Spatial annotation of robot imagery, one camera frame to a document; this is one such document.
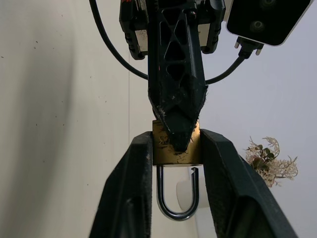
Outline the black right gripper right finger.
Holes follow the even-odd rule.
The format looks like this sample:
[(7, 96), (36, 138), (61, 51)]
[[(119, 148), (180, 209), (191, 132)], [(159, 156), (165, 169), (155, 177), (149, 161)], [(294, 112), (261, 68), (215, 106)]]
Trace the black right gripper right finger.
[(223, 135), (200, 131), (206, 190), (219, 238), (295, 238), (264, 180)]

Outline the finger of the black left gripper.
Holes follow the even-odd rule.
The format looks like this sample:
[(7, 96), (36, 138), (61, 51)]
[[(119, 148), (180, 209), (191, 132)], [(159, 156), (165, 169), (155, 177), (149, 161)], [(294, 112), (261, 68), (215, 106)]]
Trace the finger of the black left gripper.
[(149, 15), (147, 28), (148, 34), (148, 97), (157, 120), (163, 124), (163, 114), (160, 105), (160, 75), (159, 75), (159, 20), (158, 10), (153, 10)]

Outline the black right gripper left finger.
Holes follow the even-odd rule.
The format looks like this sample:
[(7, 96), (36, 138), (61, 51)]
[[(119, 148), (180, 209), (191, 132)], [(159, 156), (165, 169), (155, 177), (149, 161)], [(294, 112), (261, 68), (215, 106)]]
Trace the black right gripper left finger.
[(91, 238), (149, 238), (152, 222), (153, 137), (132, 140), (106, 180)]

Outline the lattice finger of the black left gripper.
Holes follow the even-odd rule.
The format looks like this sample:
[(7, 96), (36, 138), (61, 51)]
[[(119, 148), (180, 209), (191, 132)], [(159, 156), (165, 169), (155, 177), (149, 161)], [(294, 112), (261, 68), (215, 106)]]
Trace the lattice finger of the black left gripper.
[(163, 8), (159, 24), (157, 111), (175, 151), (187, 149), (207, 85), (194, 6)]

